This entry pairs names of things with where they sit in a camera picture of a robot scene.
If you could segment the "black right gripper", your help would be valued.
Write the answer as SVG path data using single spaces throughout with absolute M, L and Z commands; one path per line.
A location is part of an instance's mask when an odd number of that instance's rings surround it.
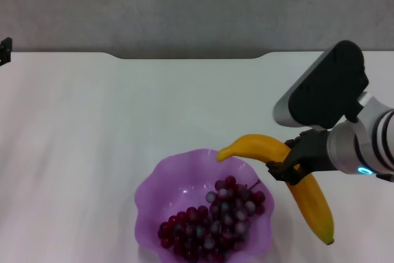
M 268 172 L 278 181 L 297 185 L 308 172 L 333 171 L 328 155 L 329 131 L 307 130 L 285 144 L 291 149 L 285 159 L 269 161 Z

